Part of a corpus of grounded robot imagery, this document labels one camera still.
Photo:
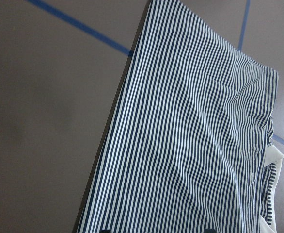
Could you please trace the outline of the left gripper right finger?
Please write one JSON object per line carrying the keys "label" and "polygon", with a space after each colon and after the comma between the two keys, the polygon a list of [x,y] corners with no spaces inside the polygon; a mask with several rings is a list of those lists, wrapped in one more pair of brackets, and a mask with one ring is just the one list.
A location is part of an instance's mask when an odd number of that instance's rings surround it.
{"label": "left gripper right finger", "polygon": [[215,233],[215,229],[204,229],[204,233]]}

